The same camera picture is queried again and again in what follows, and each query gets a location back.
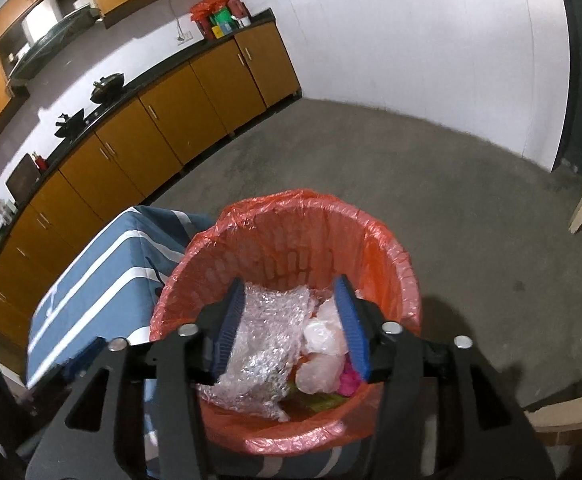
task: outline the concrete floor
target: concrete floor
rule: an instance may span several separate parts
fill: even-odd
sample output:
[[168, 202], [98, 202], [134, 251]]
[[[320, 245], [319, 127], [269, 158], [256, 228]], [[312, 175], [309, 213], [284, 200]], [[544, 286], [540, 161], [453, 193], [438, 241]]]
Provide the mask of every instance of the concrete floor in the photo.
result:
[[582, 231], [567, 229], [581, 177], [421, 120], [302, 99], [154, 205], [217, 215], [297, 187], [392, 229], [420, 280], [424, 336], [470, 335], [523, 406], [582, 394]]

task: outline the trash bin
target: trash bin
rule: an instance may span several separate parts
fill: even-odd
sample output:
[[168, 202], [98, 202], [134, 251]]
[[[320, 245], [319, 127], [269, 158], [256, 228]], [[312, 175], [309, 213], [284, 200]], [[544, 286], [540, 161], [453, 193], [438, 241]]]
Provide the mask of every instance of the trash bin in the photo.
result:
[[[164, 287], [151, 319], [151, 340], [191, 322], [222, 299], [239, 276], [277, 290], [323, 289], [346, 274], [387, 319], [419, 334], [420, 292], [408, 253], [389, 229], [335, 196], [308, 189], [228, 206], [197, 234]], [[363, 384], [346, 403], [306, 418], [277, 422], [201, 402], [207, 437], [237, 452], [293, 456], [370, 436], [382, 388]]]

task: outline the kitchen counter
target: kitchen counter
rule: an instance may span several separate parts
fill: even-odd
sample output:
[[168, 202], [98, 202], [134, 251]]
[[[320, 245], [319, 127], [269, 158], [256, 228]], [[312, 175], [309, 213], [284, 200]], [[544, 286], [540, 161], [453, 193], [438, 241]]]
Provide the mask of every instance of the kitchen counter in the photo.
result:
[[63, 140], [58, 145], [58, 147], [53, 150], [53, 153], [51, 153], [51, 155], [49, 155], [47, 158], [47, 162], [49, 164], [48, 170], [46, 170], [36, 181], [36, 184], [33, 186], [26, 199], [23, 200], [22, 203], [18, 204], [18, 212], [16, 213], [12, 222], [0, 229], [0, 253], [2, 252], [2, 249], [5, 245], [4, 242], [8, 239], [11, 229], [18, 221], [18, 218], [26, 206], [36, 195], [37, 191], [43, 186], [46, 179], [55, 173], [55, 171], [59, 169], [66, 158], [68, 158], [68, 156], [71, 155], [71, 153], [74, 152], [74, 150], [77, 149], [77, 147], [81, 145], [81, 143], [87, 139], [90, 134], [94, 133], [108, 118], [114, 115], [117, 110], [122, 108], [125, 104], [127, 104], [127, 102], [135, 98], [136, 95], [153, 85], [157, 80], [162, 78], [162, 76], [167, 75], [178, 66], [186, 63], [189, 60], [192, 60], [197, 56], [200, 56], [200, 54], [204, 54], [205, 52], [208, 52], [215, 47], [226, 43], [233, 36], [244, 30], [248, 30], [249, 28], [257, 27], [265, 23], [274, 22], [275, 20], [276, 18], [271, 9], [263, 10], [259, 14], [256, 14], [252, 17], [251, 25], [248, 27], [236, 30], [235, 32], [219, 38], [218, 40], [198, 41], [190, 47], [180, 50], [173, 56], [167, 57], [167, 59], [149, 68], [146, 72], [124, 85], [122, 93], [116, 100], [105, 105], [100, 105], [98, 108], [96, 108], [85, 118], [87, 126], [82, 130], [82, 132], [71, 142], [66, 139]]

